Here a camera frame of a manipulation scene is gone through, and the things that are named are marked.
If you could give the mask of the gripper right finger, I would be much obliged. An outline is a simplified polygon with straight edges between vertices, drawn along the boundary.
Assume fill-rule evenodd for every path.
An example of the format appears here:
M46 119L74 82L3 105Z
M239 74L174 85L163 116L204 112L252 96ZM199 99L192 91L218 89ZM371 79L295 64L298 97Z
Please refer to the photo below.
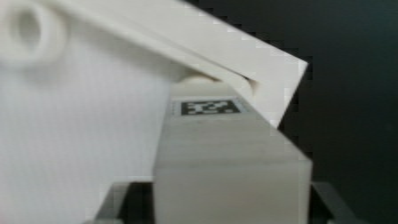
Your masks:
M364 224L328 182L311 183L307 224Z

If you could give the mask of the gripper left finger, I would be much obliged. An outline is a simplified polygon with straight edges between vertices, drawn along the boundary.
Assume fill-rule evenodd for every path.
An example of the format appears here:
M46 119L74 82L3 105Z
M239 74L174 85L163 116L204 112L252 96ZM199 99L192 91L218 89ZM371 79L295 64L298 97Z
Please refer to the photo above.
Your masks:
M156 224L151 182L112 184L96 216L87 224Z

